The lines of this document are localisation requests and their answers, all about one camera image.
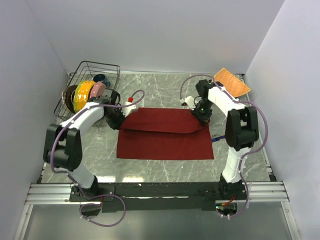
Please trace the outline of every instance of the folded cloth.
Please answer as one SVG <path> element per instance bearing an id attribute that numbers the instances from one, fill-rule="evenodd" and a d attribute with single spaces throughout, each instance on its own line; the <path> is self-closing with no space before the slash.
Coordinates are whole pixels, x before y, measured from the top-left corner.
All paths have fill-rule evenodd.
<path id="1" fill-rule="evenodd" d="M 121 159 L 214 159 L 208 124 L 202 127 L 188 109 L 140 107 L 119 130 Z"/>

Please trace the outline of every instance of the dark red towel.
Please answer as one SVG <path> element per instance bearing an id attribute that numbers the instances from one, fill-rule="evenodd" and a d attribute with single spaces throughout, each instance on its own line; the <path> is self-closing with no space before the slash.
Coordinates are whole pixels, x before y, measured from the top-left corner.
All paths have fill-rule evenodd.
<path id="1" fill-rule="evenodd" d="M 119 130 L 116 157 L 121 159 L 214 159 L 209 126 L 188 109 L 140 107 Z"/>

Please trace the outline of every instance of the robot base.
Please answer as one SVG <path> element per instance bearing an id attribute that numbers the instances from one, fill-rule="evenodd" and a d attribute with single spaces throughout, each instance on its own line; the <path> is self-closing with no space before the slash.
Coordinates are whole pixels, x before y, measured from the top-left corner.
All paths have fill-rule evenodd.
<path id="1" fill-rule="evenodd" d="M 231 197 L 222 197 L 219 182 L 141 182 L 141 183 L 99 183 L 99 194 L 114 194 L 122 198 L 127 211 L 137 210 L 179 210 L 201 209 L 215 211 L 216 201 L 229 201 L 236 194 L 236 200 L 245 200 L 247 194 L 242 188 Z M 100 202 L 101 198 L 87 200 L 76 186 L 72 187 L 70 202 Z M 118 199 L 106 196 L 102 200 L 102 213 L 122 211 Z"/>

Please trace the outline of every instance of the black wire dish rack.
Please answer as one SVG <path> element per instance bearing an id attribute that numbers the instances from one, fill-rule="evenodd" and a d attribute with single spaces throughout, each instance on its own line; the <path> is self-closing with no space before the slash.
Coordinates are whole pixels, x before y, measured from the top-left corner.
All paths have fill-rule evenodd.
<path id="1" fill-rule="evenodd" d="M 82 61 L 76 68 L 75 72 L 72 72 L 69 75 L 69 80 L 66 87 L 69 87 L 71 85 L 78 85 L 80 82 L 85 80 L 92 80 L 94 76 L 98 74 L 105 75 L 111 83 L 111 85 L 107 88 L 108 90 L 117 89 L 120 79 L 120 66 L 94 61 Z M 56 117 L 58 117 L 57 124 L 68 120 L 74 115 L 74 113 L 63 106 L 61 98 L 57 103 L 53 113 Z"/>

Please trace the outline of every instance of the orange basket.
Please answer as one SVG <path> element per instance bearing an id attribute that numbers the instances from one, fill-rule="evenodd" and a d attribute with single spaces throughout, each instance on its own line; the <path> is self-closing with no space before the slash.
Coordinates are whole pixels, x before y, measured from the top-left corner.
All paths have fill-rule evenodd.
<path id="1" fill-rule="evenodd" d="M 214 77 L 217 82 L 223 84 L 225 89 L 234 97 L 240 97 L 248 92 L 250 88 L 245 85 L 239 78 L 229 72 L 227 69 L 222 68 Z"/>

